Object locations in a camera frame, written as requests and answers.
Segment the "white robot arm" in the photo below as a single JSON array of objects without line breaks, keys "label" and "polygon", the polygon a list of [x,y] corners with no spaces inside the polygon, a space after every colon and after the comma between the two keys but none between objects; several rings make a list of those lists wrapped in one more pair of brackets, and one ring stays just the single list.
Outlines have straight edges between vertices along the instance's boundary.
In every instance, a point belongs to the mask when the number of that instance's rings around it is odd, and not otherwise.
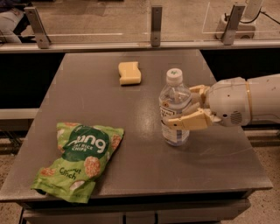
[{"label": "white robot arm", "polygon": [[245,126],[280,121],[280,74],[220,80],[191,88],[194,104],[182,115],[166,117],[172,130],[203,130],[214,124]]}]

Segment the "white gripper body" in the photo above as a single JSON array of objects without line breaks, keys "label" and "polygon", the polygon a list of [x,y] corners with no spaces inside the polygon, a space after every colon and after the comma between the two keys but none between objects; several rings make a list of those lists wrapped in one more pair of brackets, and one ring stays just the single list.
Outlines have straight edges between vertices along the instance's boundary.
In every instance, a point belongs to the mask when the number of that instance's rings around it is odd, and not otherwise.
[{"label": "white gripper body", "polygon": [[242,126],[251,120],[248,83],[241,77],[213,84],[206,103],[219,125]]}]

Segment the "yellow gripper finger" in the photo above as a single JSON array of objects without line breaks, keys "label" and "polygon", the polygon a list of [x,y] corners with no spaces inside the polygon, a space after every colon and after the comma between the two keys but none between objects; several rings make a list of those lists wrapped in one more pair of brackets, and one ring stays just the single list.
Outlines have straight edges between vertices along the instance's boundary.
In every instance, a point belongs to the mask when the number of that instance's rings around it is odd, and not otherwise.
[{"label": "yellow gripper finger", "polygon": [[205,85],[197,85],[190,87],[192,96],[196,99],[201,99],[202,101],[204,101],[207,98],[207,92],[209,89],[210,87]]},{"label": "yellow gripper finger", "polygon": [[172,130],[203,130],[212,126],[214,116],[208,109],[199,108],[190,115],[167,118],[166,126]]}]

